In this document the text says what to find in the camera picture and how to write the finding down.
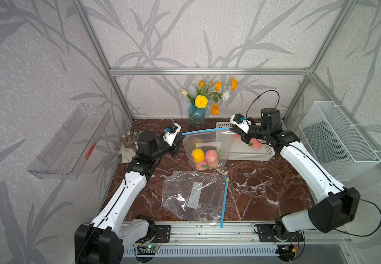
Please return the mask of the white perforated plastic basket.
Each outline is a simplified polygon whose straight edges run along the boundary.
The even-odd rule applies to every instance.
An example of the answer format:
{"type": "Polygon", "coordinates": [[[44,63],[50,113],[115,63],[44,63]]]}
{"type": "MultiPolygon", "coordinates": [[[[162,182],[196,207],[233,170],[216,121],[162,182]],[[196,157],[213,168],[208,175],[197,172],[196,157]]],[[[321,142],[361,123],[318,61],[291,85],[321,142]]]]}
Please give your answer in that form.
{"type": "Polygon", "coordinates": [[[239,161],[269,161],[274,157],[275,151],[272,147],[264,144],[259,144],[257,141],[255,148],[249,146],[241,141],[241,137],[226,129],[229,134],[228,138],[233,142],[230,154],[228,155],[229,160],[239,160],[239,161]]]}

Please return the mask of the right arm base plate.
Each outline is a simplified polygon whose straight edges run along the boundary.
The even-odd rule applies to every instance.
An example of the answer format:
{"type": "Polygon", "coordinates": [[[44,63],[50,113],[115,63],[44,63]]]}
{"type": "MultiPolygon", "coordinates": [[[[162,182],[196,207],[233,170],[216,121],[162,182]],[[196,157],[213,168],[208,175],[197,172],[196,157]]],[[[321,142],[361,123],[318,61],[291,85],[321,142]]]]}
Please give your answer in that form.
{"type": "Polygon", "coordinates": [[[302,231],[288,232],[276,224],[255,224],[254,232],[258,235],[260,242],[304,242],[302,231]]]}

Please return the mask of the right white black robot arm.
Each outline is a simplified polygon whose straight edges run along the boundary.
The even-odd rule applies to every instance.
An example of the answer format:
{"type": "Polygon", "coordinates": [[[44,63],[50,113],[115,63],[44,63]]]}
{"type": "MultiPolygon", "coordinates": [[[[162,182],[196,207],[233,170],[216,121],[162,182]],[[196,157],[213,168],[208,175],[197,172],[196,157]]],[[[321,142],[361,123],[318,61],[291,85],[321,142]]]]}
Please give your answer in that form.
{"type": "Polygon", "coordinates": [[[283,128],[277,109],[262,109],[260,125],[241,114],[233,115],[230,121],[231,131],[238,134],[244,143],[263,140],[268,146],[280,146],[281,156],[305,180],[316,199],[312,208],[280,216],[275,220],[273,233],[278,239],[304,230],[316,229],[328,233],[355,219],[360,193],[355,188],[346,188],[331,176],[310,155],[299,137],[283,128]]]}

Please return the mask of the pink peach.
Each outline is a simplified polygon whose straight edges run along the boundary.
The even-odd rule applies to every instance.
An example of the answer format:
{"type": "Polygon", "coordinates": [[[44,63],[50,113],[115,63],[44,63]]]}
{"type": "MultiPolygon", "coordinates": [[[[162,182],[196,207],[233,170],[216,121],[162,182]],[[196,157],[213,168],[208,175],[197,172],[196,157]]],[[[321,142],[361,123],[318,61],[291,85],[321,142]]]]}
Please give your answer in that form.
{"type": "Polygon", "coordinates": [[[257,139],[251,139],[248,144],[253,150],[258,150],[263,147],[263,143],[257,139]]]}
{"type": "Polygon", "coordinates": [[[211,168],[216,168],[219,164],[219,156],[217,151],[209,150],[205,154],[205,161],[207,165],[211,168]]]}

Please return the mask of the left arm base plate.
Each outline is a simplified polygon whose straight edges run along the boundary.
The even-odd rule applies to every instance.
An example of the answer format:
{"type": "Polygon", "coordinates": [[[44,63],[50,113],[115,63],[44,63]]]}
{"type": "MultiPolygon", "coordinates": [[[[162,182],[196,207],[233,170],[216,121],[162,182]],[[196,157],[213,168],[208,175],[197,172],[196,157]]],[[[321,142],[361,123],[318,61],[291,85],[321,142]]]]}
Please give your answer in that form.
{"type": "Polygon", "coordinates": [[[171,236],[171,226],[170,225],[151,225],[146,231],[142,238],[139,238],[135,243],[145,244],[145,243],[169,243],[171,236]]]}

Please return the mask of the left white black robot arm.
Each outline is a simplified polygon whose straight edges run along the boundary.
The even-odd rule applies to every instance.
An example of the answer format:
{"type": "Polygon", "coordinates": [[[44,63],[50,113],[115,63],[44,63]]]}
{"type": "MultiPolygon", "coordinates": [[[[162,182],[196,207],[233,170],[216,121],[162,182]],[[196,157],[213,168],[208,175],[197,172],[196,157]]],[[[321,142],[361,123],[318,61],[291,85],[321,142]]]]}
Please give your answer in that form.
{"type": "Polygon", "coordinates": [[[75,232],[77,264],[119,264],[124,252],[135,242],[155,236],[154,220],[150,217],[140,216],[125,227],[122,224],[161,159],[167,154],[177,156],[185,138],[180,130],[177,123],[172,123],[161,138],[152,131],[140,133],[136,154],[121,185],[91,223],[81,224],[75,232]]]}

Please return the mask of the clear zip-top bag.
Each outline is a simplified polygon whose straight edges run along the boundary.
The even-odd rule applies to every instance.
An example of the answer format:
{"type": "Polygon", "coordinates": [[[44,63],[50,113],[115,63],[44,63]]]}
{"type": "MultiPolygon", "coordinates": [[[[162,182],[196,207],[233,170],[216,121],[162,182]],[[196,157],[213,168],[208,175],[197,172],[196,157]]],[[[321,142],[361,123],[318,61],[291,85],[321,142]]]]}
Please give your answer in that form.
{"type": "Polygon", "coordinates": [[[221,169],[225,166],[233,144],[228,138],[229,134],[226,132],[226,129],[229,129],[229,127],[184,133],[185,139],[183,140],[183,146],[188,158],[188,163],[195,171],[199,170],[195,168],[195,162],[191,156],[194,149],[202,149],[204,154],[209,150],[217,151],[219,156],[218,166],[216,168],[206,166],[205,170],[221,169]]]}
{"type": "Polygon", "coordinates": [[[182,221],[223,226],[229,178],[203,172],[174,171],[162,187],[162,207],[182,221]]]}

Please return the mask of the yellow peach with leaf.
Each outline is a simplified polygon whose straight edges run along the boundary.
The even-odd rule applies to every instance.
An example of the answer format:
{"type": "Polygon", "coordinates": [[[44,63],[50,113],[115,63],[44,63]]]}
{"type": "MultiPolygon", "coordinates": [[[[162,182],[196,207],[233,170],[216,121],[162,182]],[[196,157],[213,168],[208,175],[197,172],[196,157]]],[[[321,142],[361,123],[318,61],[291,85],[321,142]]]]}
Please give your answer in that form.
{"type": "Polygon", "coordinates": [[[199,163],[205,160],[205,154],[200,148],[194,149],[191,153],[191,156],[195,163],[199,163]]]}

